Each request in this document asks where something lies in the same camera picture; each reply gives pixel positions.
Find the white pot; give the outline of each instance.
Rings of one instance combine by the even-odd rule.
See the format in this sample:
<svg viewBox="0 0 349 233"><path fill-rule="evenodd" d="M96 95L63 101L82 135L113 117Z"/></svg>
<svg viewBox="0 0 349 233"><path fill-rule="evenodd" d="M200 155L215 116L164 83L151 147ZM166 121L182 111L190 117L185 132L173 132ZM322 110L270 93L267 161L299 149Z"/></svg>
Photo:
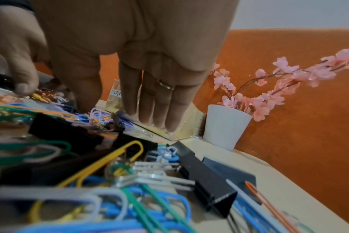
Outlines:
<svg viewBox="0 0 349 233"><path fill-rule="evenodd" d="M208 106L204 140L227 150L233 150L245 131L251 116L221 105Z"/></svg>

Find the hand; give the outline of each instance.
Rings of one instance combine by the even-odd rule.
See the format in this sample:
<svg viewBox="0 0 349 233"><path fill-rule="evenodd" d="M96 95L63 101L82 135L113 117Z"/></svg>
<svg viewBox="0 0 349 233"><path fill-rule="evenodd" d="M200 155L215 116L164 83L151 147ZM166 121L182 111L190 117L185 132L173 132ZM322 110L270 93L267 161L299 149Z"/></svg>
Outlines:
<svg viewBox="0 0 349 233"><path fill-rule="evenodd" d="M55 75L89 111L101 96L99 55L118 53L122 101L174 131L231 24L237 0L34 0Z"/></svg>
<svg viewBox="0 0 349 233"><path fill-rule="evenodd" d="M0 6L0 54L15 81L15 92L29 95L39 85L33 62L48 64L46 40L32 12Z"/></svg>

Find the wedding ring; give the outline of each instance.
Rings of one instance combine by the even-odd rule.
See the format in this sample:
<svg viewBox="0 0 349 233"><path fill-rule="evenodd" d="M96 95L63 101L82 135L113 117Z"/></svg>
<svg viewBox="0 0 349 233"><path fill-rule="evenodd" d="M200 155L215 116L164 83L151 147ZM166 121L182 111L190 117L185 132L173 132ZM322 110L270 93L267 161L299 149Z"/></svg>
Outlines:
<svg viewBox="0 0 349 233"><path fill-rule="evenodd" d="M173 91L175 89L175 87L172 86L167 86L166 84L163 84L162 81L160 79L158 79L159 85L161 85L162 87L164 87L165 89L171 90Z"/></svg>

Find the label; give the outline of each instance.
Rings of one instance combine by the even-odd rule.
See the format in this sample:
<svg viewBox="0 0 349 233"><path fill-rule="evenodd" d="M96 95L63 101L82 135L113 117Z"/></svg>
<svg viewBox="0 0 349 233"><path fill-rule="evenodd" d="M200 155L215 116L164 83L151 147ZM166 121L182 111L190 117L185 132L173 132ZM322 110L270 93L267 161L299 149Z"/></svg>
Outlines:
<svg viewBox="0 0 349 233"><path fill-rule="evenodd" d="M113 90L110 91L110 95L121 98L121 91L113 89Z"/></svg>

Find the white wall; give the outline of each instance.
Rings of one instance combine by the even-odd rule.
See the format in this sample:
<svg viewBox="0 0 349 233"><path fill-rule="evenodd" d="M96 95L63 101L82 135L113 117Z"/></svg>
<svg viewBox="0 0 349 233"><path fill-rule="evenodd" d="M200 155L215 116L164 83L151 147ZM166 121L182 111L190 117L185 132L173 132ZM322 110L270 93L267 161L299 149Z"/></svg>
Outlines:
<svg viewBox="0 0 349 233"><path fill-rule="evenodd" d="M349 0L240 0L231 28L349 27Z"/></svg>

